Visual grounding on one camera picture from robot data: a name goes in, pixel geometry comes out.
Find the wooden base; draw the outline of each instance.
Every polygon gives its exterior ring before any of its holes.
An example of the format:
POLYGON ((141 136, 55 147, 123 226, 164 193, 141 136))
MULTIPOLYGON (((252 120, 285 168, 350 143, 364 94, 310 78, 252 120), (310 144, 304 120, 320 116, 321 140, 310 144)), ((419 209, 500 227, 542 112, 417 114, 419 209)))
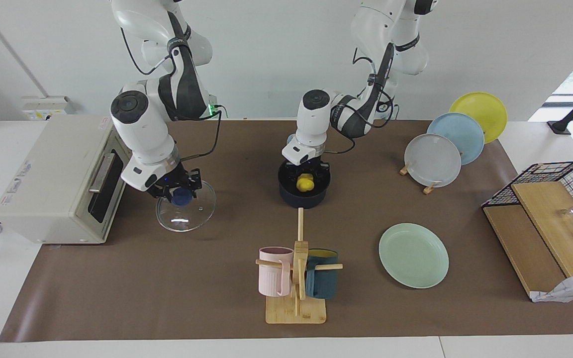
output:
POLYGON ((406 174, 408 174, 408 167, 409 167, 409 166, 410 166, 410 163, 408 163, 407 165, 405 165, 404 168, 402 168, 402 169, 399 171, 399 174, 401 174, 401 175, 406 175, 406 174))
POLYGON ((423 193, 425 195, 429 195, 430 193, 432 193, 432 190, 435 188, 435 184, 432 183, 430 184, 430 186, 426 186, 425 188, 423 188, 423 193))
POLYGON ((296 297, 267 297, 265 321, 268 324, 323 324, 326 322, 325 300, 307 297, 298 303, 300 315, 295 314, 296 297))

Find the black wire rack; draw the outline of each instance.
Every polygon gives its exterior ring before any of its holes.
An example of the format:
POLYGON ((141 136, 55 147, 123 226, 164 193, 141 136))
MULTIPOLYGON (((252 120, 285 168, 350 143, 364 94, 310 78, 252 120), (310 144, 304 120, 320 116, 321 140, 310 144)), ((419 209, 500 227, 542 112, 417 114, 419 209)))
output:
POLYGON ((560 181, 573 197, 573 162, 541 163, 531 165, 505 188, 483 204, 487 206, 519 205, 519 199, 512 185, 520 183, 540 183, 542 181, 560 181))

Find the brown paper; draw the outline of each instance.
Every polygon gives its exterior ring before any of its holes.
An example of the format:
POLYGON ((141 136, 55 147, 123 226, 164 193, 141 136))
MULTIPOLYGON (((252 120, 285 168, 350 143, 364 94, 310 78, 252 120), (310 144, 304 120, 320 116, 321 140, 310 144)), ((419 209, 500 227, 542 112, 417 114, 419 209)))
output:
MULTIPOLYGON (((211 147, 215 126, 170 129, 186 156, 211 147)), ((573 302, 530 302, 480 208, 516 175, 497 141, 431 195, 398 174, 405 146, 427 126, 392 122, 348 154, 323 157, 332 182, 306 211, 304 235, 344 264, 325 324, 268 325, 257 291, 258 249, 296 240, 297 212, 277 179, 295 122, 232 121, 213 154, 186 163, 216 190, 207 224, 166 231, 155 200, 126 188, 106 244, 41 248, 0 342, 573 333, 573 302), (448 250, 450 270, 436 287, 405 287, 382 267, 380 237, 401 222, 427 227, 448 250)), ((328 150, 350 145, 330 137, 328 150)))

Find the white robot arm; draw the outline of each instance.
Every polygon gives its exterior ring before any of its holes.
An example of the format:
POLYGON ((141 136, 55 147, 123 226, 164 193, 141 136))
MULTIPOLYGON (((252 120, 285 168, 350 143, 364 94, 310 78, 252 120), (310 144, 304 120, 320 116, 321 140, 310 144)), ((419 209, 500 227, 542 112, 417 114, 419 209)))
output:
POLYGON ((111 105, 118 133, 133 154, 121 173, 123 180, 154 197, 171 199, 170 190, 200 188, 200 171, 184 170, 166 121, 209 118, 209 93, 196 72, 211 61, 207 39, 189 27, 180 0, 112 0, 116 22, 125 32, 144 39, 146 61, 160 64, 168 74, 159 79, 127 84, 111 105))
POLYGON ((436 4, 437 0, 362 2, 351 23, 351 34, 364 54, 360 59, 368 59, 373 66, 368 86, 357 97, 325 89, 305 94, 298 110, 296 134, 282 150, 287 161, 297 166, 321 156, 329 124, 346 138, 359 138, 375 127, 373 122, 381 105, 392 111, 395 72, 417 75, 428 64, 427 51, 420 42, 419 18, 436 4))

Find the wooden board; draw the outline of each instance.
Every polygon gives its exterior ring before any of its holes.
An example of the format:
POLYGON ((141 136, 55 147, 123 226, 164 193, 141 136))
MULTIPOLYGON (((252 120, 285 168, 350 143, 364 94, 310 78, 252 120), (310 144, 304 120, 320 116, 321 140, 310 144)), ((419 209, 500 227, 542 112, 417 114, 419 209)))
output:
POLYGON ((483 209, 525 291, 550 292, 566 279, 520 205, 483 209))
POLYGON ((573 218, 563 210, 573 198, 562 183, 523 183, 512 186, 521 205, 567 276, 573 276, 573 218))
POLYGON ((304 272, 306 271, 306 260, 309 256, 309 242, 297 241, 295 242, 293 253, 293 284, 295 285, 296 292, 299 299, 306 300, 305 287, 304 287, 304 272))
POLYGON ((265 321, 268 324, 323 324, 326 302, 307 297, 300 301, 300 315, 295 315, 295 297, 267 297, 265 321))

